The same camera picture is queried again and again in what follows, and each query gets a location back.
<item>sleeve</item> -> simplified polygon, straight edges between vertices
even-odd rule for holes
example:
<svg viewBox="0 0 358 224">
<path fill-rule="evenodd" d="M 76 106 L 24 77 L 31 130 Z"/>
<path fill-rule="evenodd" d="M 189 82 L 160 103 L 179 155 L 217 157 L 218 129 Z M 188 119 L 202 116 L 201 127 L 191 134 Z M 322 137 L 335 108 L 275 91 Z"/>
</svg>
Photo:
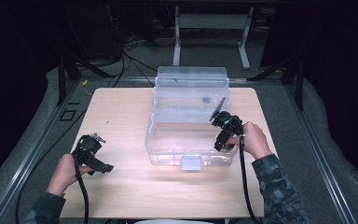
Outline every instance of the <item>sleeve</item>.
<svg viewBox="0 0 358 224">
<path fill-rule="evenodd" d="M 301 196 L 274 154 L 260 158 L 252 165 L 264 198 L 267 223 L 311 223 Z"/>
<path fill-rule="evenodd" d="M 22 224 L 59 223 L 60 214 L 65 204 L 63 197 L 44 192 L 34 204 Z"/>
</svg>

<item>wooden table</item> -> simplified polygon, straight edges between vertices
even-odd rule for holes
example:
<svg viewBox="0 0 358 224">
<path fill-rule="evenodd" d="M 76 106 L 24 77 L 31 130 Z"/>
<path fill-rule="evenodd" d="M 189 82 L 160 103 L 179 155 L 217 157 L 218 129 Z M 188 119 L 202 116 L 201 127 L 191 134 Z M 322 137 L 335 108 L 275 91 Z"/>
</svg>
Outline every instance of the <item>wooden table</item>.
<svg viewBox="0 0 358 224">
<path fill-rule="evenodd" d="M 89 104 L 80 136 L 98 133 L 106 143 L 96 158 L 115 168 L 111 173 L 84 175 L 89 194 L 89 216 L 100 218 L 225 218 L 249 217 L 241 183 L 240 155 L 228 167 L 204 166 L 200 172 L 180 166 L 153 165 L 145 149 L 152 106 L 148 88 L 98 89 Z M 231 89 L 231 114 L 257 123 L 273 152 L 269 127 L 255 90 Z M 263 198 L 251 162 L 245 153 L 253 211 L 264 216 Z M 68 188 L 62 217 L 83 217 L 84 202 L 78 184 Z"/>
</svg>

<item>transparent storage bin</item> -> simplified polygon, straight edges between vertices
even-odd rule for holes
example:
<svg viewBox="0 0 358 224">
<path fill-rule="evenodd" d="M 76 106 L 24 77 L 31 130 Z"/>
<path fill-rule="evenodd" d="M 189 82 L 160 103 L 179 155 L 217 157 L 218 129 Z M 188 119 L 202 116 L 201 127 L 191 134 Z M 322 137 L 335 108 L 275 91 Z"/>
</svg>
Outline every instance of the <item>transparent storage bin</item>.
<svg viewBox="0 0 358 224">
<path fill-rule="evenodd" d="M 184 170 L 231 164 L 238 149 L 215 150 L 221 129 L 209 121 L 223 97 L 222 110 L 230 112 L 228 84 L 226 69 L 221 67 L 158 69 L 145 139 L 153 164 L 181 165 Z"/>
</svg>

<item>hand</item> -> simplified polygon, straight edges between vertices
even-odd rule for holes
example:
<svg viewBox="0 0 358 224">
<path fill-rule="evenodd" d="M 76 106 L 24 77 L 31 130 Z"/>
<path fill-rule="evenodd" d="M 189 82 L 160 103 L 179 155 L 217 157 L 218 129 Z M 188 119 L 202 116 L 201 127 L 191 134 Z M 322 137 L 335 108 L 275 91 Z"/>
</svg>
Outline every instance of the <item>hand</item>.
<svg viewBox="0 0 358 224">
<path fill-rule="evenodd" d="M 79 166 L 79 171 L 83 175 L 92 171 L 92 169 L 88 166 Z M 46 191 L 58 196 L 63 196 L 66 188 L 76 181 L 75 160 L 72 154 L 65 154 L 58 162 Z"/>
<path fill-rule="evenodd" d="M 269 149 L 269 144 L 267 143 L 267 137 L 264 135 L 263 130 L 261 130 L 257 124 L 252 122 L 246 122 L 242 125 L 243 132 L 245 133 L 244 144 L 245 151 L 249 152 L 255 160 L 265 157 L 269 154 L 272 154 Z M 240 138 L 230 137 L 228 138 L 226 144 L 240 144 Z"/>
</svg>

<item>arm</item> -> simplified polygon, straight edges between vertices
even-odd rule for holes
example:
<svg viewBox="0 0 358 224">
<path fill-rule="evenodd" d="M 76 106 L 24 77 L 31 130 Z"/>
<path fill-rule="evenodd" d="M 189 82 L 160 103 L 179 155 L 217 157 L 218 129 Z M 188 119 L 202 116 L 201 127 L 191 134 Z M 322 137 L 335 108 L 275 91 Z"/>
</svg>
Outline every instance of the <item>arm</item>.
<svg viewBox="0 0 358 224">
<path fill-rule="evenodd" d="M 82 175 L 92 171 L 88 166 L 79 166 L 79 170 Z M 77 181 L 75 175 L 74 158 L 71 154 L 63 155 L 48 184 L 48 189 L 39 197 L 22 223 L 59 223 L 65 204 L 63 195 L 66 189 Z"/>
<path fill-rule="evenodd" d="M 264 215 L 267 223 L 310 223 L 302 199 L 287 177 L 282 163 L 272 154 L 263 131 L 252 122 L 243 125 L 245 151 L 255 161 L 252 163 L 264 198 Z M 228 144 L 238 144 L 239 137 L 228 139 Z"/>
</svg>

